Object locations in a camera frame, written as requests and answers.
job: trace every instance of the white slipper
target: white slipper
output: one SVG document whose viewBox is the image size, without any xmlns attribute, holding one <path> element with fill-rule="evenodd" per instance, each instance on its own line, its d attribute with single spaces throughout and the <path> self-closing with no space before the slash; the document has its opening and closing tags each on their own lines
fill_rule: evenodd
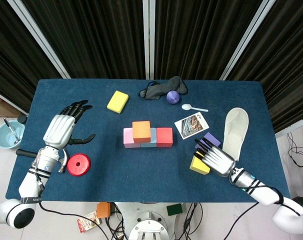
<svg viewBox="0 0 303 240">
<path fill-rule="evenodd" d="M 236 161 L 240 158 L 248 123 L 248 114 L 240 107 L 233 108 L 226 116 L 222 150 Z"/>
</svg>

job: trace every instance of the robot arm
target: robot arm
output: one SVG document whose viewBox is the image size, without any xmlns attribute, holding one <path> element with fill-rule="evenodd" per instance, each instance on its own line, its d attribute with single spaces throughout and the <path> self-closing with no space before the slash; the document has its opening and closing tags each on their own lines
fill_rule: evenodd
<svg viewBox="0 0 303 240">
<path fill-rule="evenodd" d="M 77 121 L 92 108 L 91 105 L 83 106 L 87 102 L 74 102 L 52 119 L 43 137 L 46 146 L 39 150 L 19 187 L 20 200 L 10 199 L 0 204 L 0 224 L 17 229 L 27 226 L 34 218 L 36 204 L 41 202 L 47 180 L 59 161 L 59 150 L 67 144 L 88 143 L 95 137 L 93 134 L 86 140 L 71 139 Z"/>
<path fill-rule="evenodd" d="M 272 217 L 273 223 L 284 232 L 303 234 L 303 207 L 301 205 L 283 197 L 277 189 L 264 185 L 245 169 L 235 167 L 236 161 L 231 156 L 211 142 L 206 143 L 210 147 L 202 144 L 206 153 L 203 158 L 200 158 L 206 165 L 218 175 L 228 177 L 234 187 L 242 189 L 264 206 L 279 204 L 280 207 Z"/>
</svg>

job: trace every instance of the yellow sponge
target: yellow sponge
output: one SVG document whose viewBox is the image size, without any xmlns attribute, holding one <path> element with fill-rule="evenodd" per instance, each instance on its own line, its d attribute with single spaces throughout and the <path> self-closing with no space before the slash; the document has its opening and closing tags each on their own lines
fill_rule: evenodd
<svg viewBox="0 0 303 240">
<path fill-rule="evenodd" d="M 121 91 L 115 91 L 113 96 L 111 97 L 107 108 L 111 111 L 114 111 L 120 114 L 128 100 L 129 96 L 126 93 Z"/>
<path fill-rule="evenodd" d="M 189 169 L 203 175 L 209 174 L 211 170 L 205 163 L 203 163 L 199 158 L 195 156 L 192 158 Z"/>
</svg>

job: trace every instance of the orange block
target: orange block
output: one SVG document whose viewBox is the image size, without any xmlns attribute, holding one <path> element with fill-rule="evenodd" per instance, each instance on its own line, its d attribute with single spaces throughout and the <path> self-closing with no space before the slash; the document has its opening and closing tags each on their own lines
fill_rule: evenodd
<svg viewBox="0 0 303 240">
<path fill-rule="evenodd" d="M 100 202 L 97 204 L 96 216 L 99 219 L 108 218 L 111 215 L 110 202 Z"/>
<path fill-rule="evenodd" d="M 151 123 L 150 121 L 133 121 L 132 137 L 135 144 L 151 142 Z"/>
</svg>

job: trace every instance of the black curtain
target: black curtain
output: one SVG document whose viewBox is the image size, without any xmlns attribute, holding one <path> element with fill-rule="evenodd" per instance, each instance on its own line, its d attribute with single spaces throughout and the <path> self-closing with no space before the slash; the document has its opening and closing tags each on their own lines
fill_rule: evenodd
<svg viewBox="0 0 303 240">
<path fill-rule="evenodd" d="M 218 80 L 261 0 L 157 0 L 155 79 Z"/>
<path fill-rule="evenodd" d="M 72 78 L 145 79 L 141 0 L 23 0 Z"/>
<path fill-rule="evenodd" d="M 276 1 L 228 78 L 261 82 L 276 132 L 303 119 L 303 1 Z"/>
<path fill-rule="evenodd" d="M 28 112 L 43 78 L 60 75 L 11 6 L 0 0 L 0 94 Z"/>
</svg>

